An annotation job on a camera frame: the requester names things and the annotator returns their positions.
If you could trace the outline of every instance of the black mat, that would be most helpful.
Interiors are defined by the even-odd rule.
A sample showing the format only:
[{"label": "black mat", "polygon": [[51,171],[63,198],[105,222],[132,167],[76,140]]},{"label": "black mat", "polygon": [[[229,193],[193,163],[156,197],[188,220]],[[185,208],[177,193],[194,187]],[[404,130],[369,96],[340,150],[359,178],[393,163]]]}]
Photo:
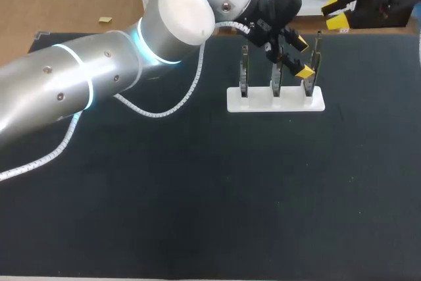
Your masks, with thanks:
[{"label": "black mat", "polygon": [[[58,159],[0,183],[0,274],[421,277],[417,37],[326,36],[316,114],[228,113],[243,42],[209,41],[175,115],[143,118],[110,99],[82,115]],[[268,84],[264,52],[251,54],[252,84]],[[196,63],[125,96],[167,110]],[[54,149],[67,124],[3,149],[0,170]]]}]

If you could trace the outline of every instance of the yellow object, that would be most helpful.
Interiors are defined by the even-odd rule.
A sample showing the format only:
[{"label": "yellow object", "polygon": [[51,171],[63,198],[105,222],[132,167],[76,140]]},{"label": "yellow object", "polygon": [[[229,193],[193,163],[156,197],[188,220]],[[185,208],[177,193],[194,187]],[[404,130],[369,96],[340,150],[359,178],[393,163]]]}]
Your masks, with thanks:
[{"label": "yellow object", "polygon": [[332,3],[335,3],[337,0],[329,0],[322,8],[327,7],[328,5],[331,5]]},{"label": "yellow object", "polygon": [[326,21],[329,30],[349,29],[348,18],[345,13],[341,13]]},{"label": "yellow object", "polygon": [[112,20],[112,18],[110,16],[102,16],[101,18],[99,18],[99,22],[102,23],[110,23]]},{"label": "yellow object", "polygon": [[307,44],[307,42],[303,39],[302,36],[299,36],[300,41],[302,41],[307,47],[305,49],[303,49],[301,52],[305,51],[306,49],[309,48],[309,45]]},{"label": "yellow object", "polygon": [[300,71],[295,77],[300,77],[302,79],[307,79],[311,75],[314,75],[314,70],[308,67],[307,65],[304,66],[304,69]]}]

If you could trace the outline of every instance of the wooden surface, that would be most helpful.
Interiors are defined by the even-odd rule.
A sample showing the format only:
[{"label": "wooden surface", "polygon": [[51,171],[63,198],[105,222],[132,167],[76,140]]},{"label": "wooden surface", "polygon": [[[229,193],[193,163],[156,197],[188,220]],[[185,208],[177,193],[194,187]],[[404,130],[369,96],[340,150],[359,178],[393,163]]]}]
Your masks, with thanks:
[{"label": "wooden surface", "polygon": [[[141,0],[0,0],[0,64],[28,51],[37,31],[104,32],[133,24]],[[111,16],[111,24],[99,24]]]}]

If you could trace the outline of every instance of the white stand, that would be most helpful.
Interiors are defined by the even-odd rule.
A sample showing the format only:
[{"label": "white stand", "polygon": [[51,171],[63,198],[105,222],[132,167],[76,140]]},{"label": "white stand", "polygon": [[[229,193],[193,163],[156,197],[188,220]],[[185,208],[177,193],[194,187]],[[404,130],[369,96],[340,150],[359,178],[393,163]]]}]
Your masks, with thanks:
[{"label": "white stand", "polygon": [[325,109],[322,90],[314,88],[313,97],[307,97],[304,85],[281,87],[280,97],[274,97],[269,87],[249,87],[248,98],[241,97],[239,87],[228,88],[227,104],[231,113],[245,112],[321,112]]}]

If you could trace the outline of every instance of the white cable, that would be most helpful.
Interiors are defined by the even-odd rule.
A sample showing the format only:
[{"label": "white cable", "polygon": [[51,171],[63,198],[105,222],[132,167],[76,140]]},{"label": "white cable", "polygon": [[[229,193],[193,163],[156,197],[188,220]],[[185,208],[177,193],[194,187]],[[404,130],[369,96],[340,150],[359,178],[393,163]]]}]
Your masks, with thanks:
[{"label": "white cable", "polygon": [[[236,28],[236,29],[242,31],[244,34],[250,33],[250,29],[248,27],[246,27],[245,25],[243,25],[241,23],[238,23],[238,22],[220,22],[220,23],[215,25],[215,28],[225,28],[225,27]],[[147,116],[148,118],[164,118],[166,116],[172,115],[173,113],[175,113],[176,111],[178,111],[181,107],[183,107],[185,105],[187,100],[190,99],[191,95],[195,91],[197,83],[199,82],[200,76],[202,74],[203,55],[204,54],[205,54],[205,44],[202,44],[202,46],[200,46],[199,62],[197,64],[196,75],[195,75],[195,78],[193,80],[193,83],[190,86],[189,91],[186,93],[184,98],[179,103],[177,103],[177,105],[175,105],[174,107],[172,107],[168,111],[165,111],[165,112],[162,112],[162,113],[150,113],[150,112],[147,112],[147,111],[144,111],[144,110],[140,109],[139,107],[137,107],[136,105],[134,105],[133,103],[128,101],[126,98],[124,98],[122,95],[115,95],[114,97],[117,100],[119,100],[121,103],[123,103],[125,106],[131,108],[131,110],[139,113],[140,115]]]},{"label": "white cable", "polygon": [[[243,24],[237,23],[237,22],[221,22],[221,23],[216,24],[216,28],[224,28],[224,27],[236,28],[238,30],[241,30],[245,34],[248,34],[250,32],[250,29],[248,27],[244,26]],[[204,54],[205,54],[205,44],[202,44],[202,46],[200,47],[200,52],[199,52],[199,62],[197,64],[196,76],[195,76],[195,79],[194,79],[193,83],[190,86],[189,91],[187,92],[186,96],[184,96],[184,98],[175,107],[173,107],[172,109],[170,109],[166,112],[150,113],[150,112],[141,110],[140,108],[136,107],[133,103],[131,103],[127,99],[123,98],[121,95],[115,95],[115,98],[117,98],[119,101],[121,101],[127,107],[131,108],[133,111],[135,111],[135,112],[137,112],[137,113],[139,113],[143,116],[148,116],[150,118],[163,118],[165,116],[171,115],[172,113],[176,112],[178,109],[183,107],[183,105],[190,98],[191,94],[195,91],[197,83],[199,82],[199,79],[200,79],[200,76],[201,76],[201,73],[202,73],[203,55]],[[13,177],[16,177],[16,176],[20,176],[21,174],[24,174],[28,171],[39,168],[39,167],[49,163],[53,159],[57,158],[66,149],[68,143],[72,139],[73,133],[76,129],[76,126],[78,125],[78,121],[79,121],[79,118],[80,118],[81,115],[82,115],[82,112],[79,112],[79,113],[76,113],[73,116],[73,119],[70,122],[70,126],[68,127],[68,130],[67,130],[66,135],[64,136],[64,139],[62,140],[60,145],[54,151],[52,151],[50,154],[42,157],[41,159],[33,161],[32,163],[29,163],[27,165],[24,165],[24,166],[21,166],[21,167],[18,167],[18,168],[11,169],[11,170],[0,173],[0,182],[4,181],[4,180],[7,180],[7,179],[10,179],[10,178],[13,178]]]},{"label": "white cable", "polygon": [[70,142],[70,139],[73,136],[74,130],[76,129],[76,125],[78,125],[78,121],[79,118],[81,116],[82,112],[76,113],[73,116],[72,121],[70,122],[70,126],[68,127],[67,133],[64,136],[62,142],[60,143],[60,145],[54,150],[52,151],[50,154],[42,157],[41,159],[38,159],[37,161],[33,161],[32,163],[29,163],[27,165],[15,168],[15,169],[11,169],[5,172],[0,173],[0,182],[19,176],[21,174],[24,174],[25,172],[31,171],[33,169],[36,169],[38,167],[41,167],[47,163],[49,163],[50,161],[52,161],[54,158],[56,158],[57,156],[59,156],[64,149],[67,147],[68,143]]}]

